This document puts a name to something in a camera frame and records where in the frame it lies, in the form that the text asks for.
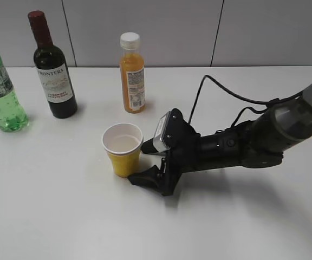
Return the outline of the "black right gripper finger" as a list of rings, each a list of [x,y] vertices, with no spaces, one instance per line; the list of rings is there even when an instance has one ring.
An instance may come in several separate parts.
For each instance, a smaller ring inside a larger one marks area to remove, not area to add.
[[[128,176],[128,180],[132,185],[164,194],[164,168],[159,168],[157,165],[143,172],[131,174]]]
[[[141,151],[144,154],[161,156],[164,154],[164,143],[160,138],[151,138],[143,143]]]

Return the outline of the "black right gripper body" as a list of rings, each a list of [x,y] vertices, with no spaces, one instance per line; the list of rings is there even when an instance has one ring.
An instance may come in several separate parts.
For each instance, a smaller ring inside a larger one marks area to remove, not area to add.
[[[170,149],[162,160],[165,166],[161,194],[171,196],[183,173],[242,166],[243,150],[237,128],[202,136],[174,108],[165,128],[165,141]]]

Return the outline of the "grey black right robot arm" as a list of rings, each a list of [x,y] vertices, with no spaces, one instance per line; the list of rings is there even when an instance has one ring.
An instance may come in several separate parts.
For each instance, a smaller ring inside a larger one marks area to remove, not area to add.
[[[183,173],[242,166],[267,168],[281,164],[284,151],[312,137],[312,84],[284,99],[273,99],[254,121],[235,120],[225,130],[202,136],[180,110],[168,111],[144,154],[161,154],[160,166],[133,173],[132,185],[171,196]]]

